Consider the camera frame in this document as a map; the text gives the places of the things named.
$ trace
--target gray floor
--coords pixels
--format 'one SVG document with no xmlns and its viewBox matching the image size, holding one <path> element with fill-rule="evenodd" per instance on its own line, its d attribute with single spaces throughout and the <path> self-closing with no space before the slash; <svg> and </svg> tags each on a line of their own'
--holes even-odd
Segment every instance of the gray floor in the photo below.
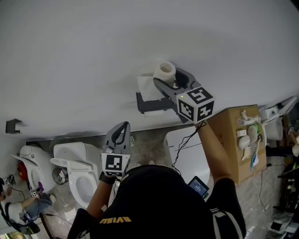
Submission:
<svg viewBox="0 0 299 239">
<path fill-rule="evenodd" d="M 156 163 L 158 164 L 169 164 L 170 162 L 165 161 L 163 140 L 169 131 L 179 128 L 181 127 L 170 127 L 132 133 L 131 135 L 134 136 L 136 145 L 131 148 L 133 156 L 130 167 L 134 167 L 137 162 L 147 164 L 149 159 L 155 159 Z M 98 148 L 101 148 L 103 145 L 104 136 L 71 139 L 71 141 L 90 143 Z M 44 150 L 49 150 L 49 141 L 39 141 L 38 143 Z M 271 162 L 272 164 L 282 164 L 280 157 L 268 158 L 267 161 Z M 236 186 L 237 195 L 246 221 L 246 226 L 250 231 L 247 237 L 248 239 L 268 238 L 266 235 L 269 235 L 267 230 L 269 222 L 273 218 L 285 218 L 285 214 L 283 214 L 282 217 L 282 215 L 272 208 L 274 205 L 279 203 L 282 179 L 278 179 L 277 176 L 281 174 L 284 168 L 284 166 L 272 166 L 263 171 L 261 199 L 264 206 L 267 208 L 266 211 L 264 211 L 259 199 L 261 189 L 261 173 Z M 212 185 L 213 180 L 210 178 L 208 186 L 211 187 Z M 80 205 L 73 198 L 69 185 L 57 185 L 52 190 L 52 193 L 56 195 L 57 201 L 46 212 L 61 216 L 62 218 L 73 222 L 76 211 L 78 208 L 80 208 Z M 58 217 L 46 217 L 46 222 L 50 232 L 54 237 L 59 237 L 61 239 L 67 238 L 68 231 L 71 227 L 70 224 Z"/>
</svg>

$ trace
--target white toilet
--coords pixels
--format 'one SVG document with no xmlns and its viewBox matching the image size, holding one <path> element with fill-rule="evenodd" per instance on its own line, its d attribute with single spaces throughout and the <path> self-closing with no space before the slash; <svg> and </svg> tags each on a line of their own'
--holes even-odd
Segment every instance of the white toilet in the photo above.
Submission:
<svg viewBox="0 0 299 239">
<path fill-rule="evenodd" d="M 20 156 L 12 156 L 24 162 L 33 189 L 39 188 L 39 182 L 43 185 L 44 192 L 56 185 L 52 176 L 55 166 L 50 163 L 51 156 L 41 148 L 26 145 L 21 148 Z"/>
<path fill-rule="evenodd" d="M 87 208 L 102 172 L 99 149 L 82 142 L 57 144 L 50 161 L 67 168 L 71 192 L 76 201 Z"/>
</svg>

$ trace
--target cardboard box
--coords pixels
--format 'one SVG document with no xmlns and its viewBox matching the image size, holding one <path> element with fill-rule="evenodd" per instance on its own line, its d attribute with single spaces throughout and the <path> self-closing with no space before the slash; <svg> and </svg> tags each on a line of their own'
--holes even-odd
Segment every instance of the cardboard box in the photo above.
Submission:
<svg viewBox="0 0 299 239">
<path fill-rule="evenodd" d="M 267 165 L 264 140 L 259 144 L 258 164 L 253 168 L 252 172 L 250 171 L 250 162 L 252 156 L 244 161 L 241 161 L 244 152 L 238 148 L 239 139 L 237 138 L 237 131 L 243 129 L 247 130 L 249 127 L 238 125 L 237 121 L 239 118 L 241 119 L 241 112 L 243 110 L 246 110 L 246 113 L 249 117 L 259 115 L 257 105 L 252 105 L 228 108 L 207 120 L 229 156 L 235 183 L 241 183 L 245 181 L 254 174 L 262 171 Z M 260 134 L 264 139 L 263 130 L 261 129 L 260 125 L 259 129 Z"/>
</svg>

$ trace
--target black t-shirt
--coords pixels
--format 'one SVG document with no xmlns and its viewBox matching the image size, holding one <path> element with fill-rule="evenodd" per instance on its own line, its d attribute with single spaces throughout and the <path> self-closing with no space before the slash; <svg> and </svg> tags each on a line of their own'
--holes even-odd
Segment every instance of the black t-shirt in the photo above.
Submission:
<svg viewBox="0 0 299 239">
<path fill-rule="evenodd" d="M 115 200 L 96 220 L 79 209 L 68 239 L 125 236 L 132 233 L 188 233 L 197 238 L 215 238 L 210 209 L 231 213 L 243 237 L 245 221 L 231 179 L 219 180 L 208 201 L 188 186 L 174 170 L 145 165 L 128 172 Z"/>
</svg>

